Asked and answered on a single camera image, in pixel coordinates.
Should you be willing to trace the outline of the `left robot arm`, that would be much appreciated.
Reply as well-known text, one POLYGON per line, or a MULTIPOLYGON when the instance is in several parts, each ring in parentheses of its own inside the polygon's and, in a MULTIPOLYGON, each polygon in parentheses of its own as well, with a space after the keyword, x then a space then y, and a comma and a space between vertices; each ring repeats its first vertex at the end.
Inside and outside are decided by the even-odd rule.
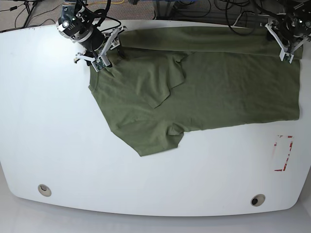
POLYGON ((281 61, 292 63, 294 53, 306 42, 311 40, 311 2, 309 0, 278 0, 282 6, 282 13, 274 13, 263 8, 263 4, 257 4, 255 0, 235 2, 225 1, 225 20, 228 28, 236 35, 250 36, 258 27, 264 27, 267 35, 275 40, 280 47, 279 57, 281 61), (231 6, 251 6, 252 10, 242 11, 233 24, 230 24, 228 10, 231 6), (234 29, 243 14, 251 13, 254 23, 247 33, 240 33, 234 29))

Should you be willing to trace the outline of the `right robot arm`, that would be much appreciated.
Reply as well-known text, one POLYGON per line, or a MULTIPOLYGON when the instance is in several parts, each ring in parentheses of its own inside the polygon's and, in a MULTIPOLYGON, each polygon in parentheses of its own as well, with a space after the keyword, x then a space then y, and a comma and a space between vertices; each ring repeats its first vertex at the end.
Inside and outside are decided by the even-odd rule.
POLYGON ((56 23, 57 30, 63 37, 84 48, 83 52, 76 53, 74 63, 84 60, 96 72, 112 67, 112 62, 107 57, 110 50, 116 49, 121 58, 125 57, 120 34, 127 27, 119 20, 107 16, 111 3, 108 0, 105 8, 91 11, 86 0, 66 0, 56 23))

